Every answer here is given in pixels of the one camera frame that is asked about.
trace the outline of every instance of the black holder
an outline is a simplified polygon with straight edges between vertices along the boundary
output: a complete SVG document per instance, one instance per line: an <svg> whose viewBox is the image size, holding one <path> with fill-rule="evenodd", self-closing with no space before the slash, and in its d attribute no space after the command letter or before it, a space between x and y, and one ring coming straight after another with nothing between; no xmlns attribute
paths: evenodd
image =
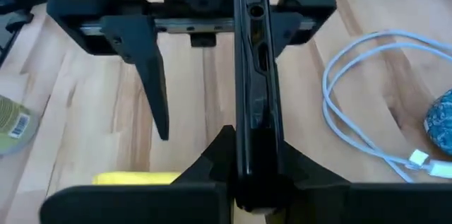
<svg viewBox="0 0 452 224"><path fill-rule="evenodd" d="M48 14L86 52L136 65L163 140L170 124L157 34L186 33L192 47L212 47L215 34L234 32L237 123L173 184L61 191L44 203L42 223L230 223L232 200L270 223L391 223L401 211L451 220L450 186L351 184L284 141L275 58L309 41L335 8L335 0L49 0ZM412 197L428 200L402 203Z"/></svg>

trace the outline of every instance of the wooden surface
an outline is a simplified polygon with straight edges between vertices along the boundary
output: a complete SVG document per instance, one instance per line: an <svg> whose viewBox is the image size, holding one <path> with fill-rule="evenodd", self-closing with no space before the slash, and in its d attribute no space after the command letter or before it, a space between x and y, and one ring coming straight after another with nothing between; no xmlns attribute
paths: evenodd
<svg viewBox="0 0 452 224"><path fill-rule="evenodd" d="M223 124L235 124L232 35L220 35L214 49L192 49L186 35L159 36L171 124L164 142L133 66L119 57L87 55L46 16L44 5L33 13L35 19L22 29L0 70L0 94L38 112L42 121L34 143L0 158L1 224L37 223L46 196L89 184L100 172L182 171ZM452 0L338 0L338 11L311 42L287 47L278 58L286 141L354 182L402 180L384 161L356 151L329 130L321 114L320 78L346 44L387 28L451 43ZM397 41L370 42L345 60ZM451 77L452 64L396 50L354 67L333 97L385 151L408 157L420 148L452 160L433 147L422 128L428 107L452 88ZM422 173L412 176L418 182L446 182ZM263 222L241 212L236 219Z"/></svg>

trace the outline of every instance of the white cable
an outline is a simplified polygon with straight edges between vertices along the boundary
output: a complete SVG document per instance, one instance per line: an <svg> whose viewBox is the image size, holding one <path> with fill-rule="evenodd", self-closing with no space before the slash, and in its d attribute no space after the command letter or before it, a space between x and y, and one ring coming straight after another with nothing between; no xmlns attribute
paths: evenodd
<svg viewBox="0 0 452 224"><path fill-rule="evenodd" d="M356 45L367 41L374 39L376 37L383 37L383 36L389 36L389 35L397 35L397 36L403 36L403 37L409 37L415 40L419 40L420 42L427 43L428 45L431 45L438 49L443 49L447 51L452 51L452 45L443 44L440 42L437 42L435 40L430 40L426 37L422 37L420 35L416 35L413 33L409 33L403 30L386 30L379 33L372 33L370 35L364 36L356 41L354 41L352 44L348 45L344 50L342 50L339 54L333 57L333 59L329 62L328 66L326 67L323 78L322 78L322 92L323 92L323 115L325 117L326 123L329 125L329 127L345 142L349 143L350 145L354 146L355 148L358 148L359 150L375 155L377 157L383 158L406 182L413 182L413 180L405 173L403 172L396 163L404 164L407 166L411 166L412 163L409 160L395 157L392 155L387 155L383 153L379 148L376 147L374 142L354 123L352 122L347 116L345 116L331 101L330 94L331 90L333 89L333 86L337 83L339 78L352 66L354 66L356 63L362 61L363 59L366 59L367 57L370 57L374 54L377 54L379 52L389 50L389 49L399 49L399 48L413 48L413 49L421 49L424 51L431 52L432 54L436 54L442 58L445 58L449 61L452 61L452 57L449 55L431 48L427 46L422 46L418 44L413 44L409 42L404 43L393 43L389 45L380 46L377 48L374 48L368 52L365 52L364 54L360 54L358 57L354 58L350 63L345 65L334 77L331 83L328 85L328 75L330 73L330 70L333 68L334 64L346 53L348 53L353 47ZM360 143L356 142L354 139L350 138L349 136L345 135L339 128L335 125L334 121L331 119L331 116L328 112L328 107L332 109L332 111L341 119L343 120L359 137L362 138L364 142L367 143L370 147L366 147L361 145ZM430 170L432 167L431 165L422 165L418 167L419 169L423 170Z"/></svg>

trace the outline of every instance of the barcode label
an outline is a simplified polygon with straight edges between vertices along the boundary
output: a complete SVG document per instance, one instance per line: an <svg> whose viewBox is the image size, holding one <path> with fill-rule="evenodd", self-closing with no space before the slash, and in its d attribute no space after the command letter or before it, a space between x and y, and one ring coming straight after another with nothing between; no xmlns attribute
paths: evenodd
<svg viewBox="0 0 452 224"><path fill-rule="evenodd" d="M27 128L28 122L30 121L30 116L27 114L20 113L19 118L17 119L16 125L9 132L9 136L12 138L20 138Z"/></svg>

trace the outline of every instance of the blue fabric item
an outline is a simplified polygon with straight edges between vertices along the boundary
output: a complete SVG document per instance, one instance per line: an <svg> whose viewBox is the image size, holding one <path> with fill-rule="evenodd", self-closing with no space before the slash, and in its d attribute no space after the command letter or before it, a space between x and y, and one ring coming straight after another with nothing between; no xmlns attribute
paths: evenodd
<svg viewBox="0 0 452 224"><path fill-rule="evenodd" d="M435 100L425 117L424 128L441 150L452 155L452 90Z"/></svg>

